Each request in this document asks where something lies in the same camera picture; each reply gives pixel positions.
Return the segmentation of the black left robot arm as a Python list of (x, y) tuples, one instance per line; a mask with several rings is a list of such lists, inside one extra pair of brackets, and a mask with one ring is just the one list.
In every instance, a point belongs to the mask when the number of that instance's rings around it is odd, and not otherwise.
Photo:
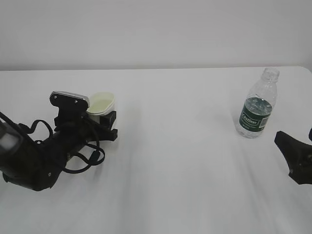
[(5, 182), (34, 191), (52, 188), (59, 175), (81, 174), (105, 160), (102, 141), (115, 141), (116, 111), (92, 120), (86, 112), (59, 111), (55, 129), (44, 120), (30, 127), (0, 115), (0, 136), (17, 141), (0, 147), (0, 170)]

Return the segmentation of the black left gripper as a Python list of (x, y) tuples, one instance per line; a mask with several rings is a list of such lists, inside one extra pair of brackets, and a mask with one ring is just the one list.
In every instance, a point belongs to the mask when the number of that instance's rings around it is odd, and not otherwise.
[(107, 115), (100, 116), (99, 123), (89, 118), (80, 118), (78, 121), (59, 123), (54, 119), (55, 133), (52, 138), (52, 155), (66, 156), (68, 153), (77, 152), (90, 141), (115, 141), (117, 129), (113, 124), (117, 118), (117, 112), (111, 111)]

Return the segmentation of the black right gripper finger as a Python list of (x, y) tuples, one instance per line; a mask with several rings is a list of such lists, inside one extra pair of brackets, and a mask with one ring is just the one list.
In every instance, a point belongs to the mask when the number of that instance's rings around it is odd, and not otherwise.
[(278, 131), (274, 142), (289, 168), (288, 176), (298, 185), (312, 184), (312, 146), (283, 131)]

